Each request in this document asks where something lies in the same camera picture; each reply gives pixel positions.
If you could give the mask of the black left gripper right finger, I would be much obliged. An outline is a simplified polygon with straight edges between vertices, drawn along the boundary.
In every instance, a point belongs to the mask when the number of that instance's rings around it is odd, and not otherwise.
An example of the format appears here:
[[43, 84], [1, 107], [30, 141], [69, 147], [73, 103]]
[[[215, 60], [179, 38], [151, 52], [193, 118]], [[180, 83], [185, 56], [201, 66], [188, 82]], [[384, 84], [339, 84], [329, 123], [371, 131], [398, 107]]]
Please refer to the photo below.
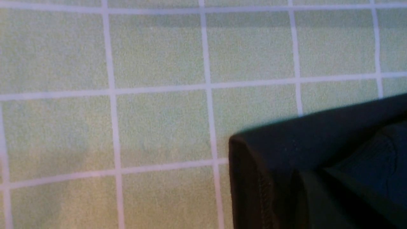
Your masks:
[[345, 215], [358, 229], [405, 229], [406, 209], [334, 169], [321, 178]]

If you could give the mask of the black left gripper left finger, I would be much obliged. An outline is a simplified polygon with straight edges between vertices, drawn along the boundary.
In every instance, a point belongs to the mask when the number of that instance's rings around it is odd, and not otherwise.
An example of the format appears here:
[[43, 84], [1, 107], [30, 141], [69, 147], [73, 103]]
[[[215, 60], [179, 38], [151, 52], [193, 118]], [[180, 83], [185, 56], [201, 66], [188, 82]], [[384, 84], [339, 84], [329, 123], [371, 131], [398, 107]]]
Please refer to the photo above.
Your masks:
[[291, 178], [292, 229], [349, 229], [349, 189], [326, 171], [296, 171]]

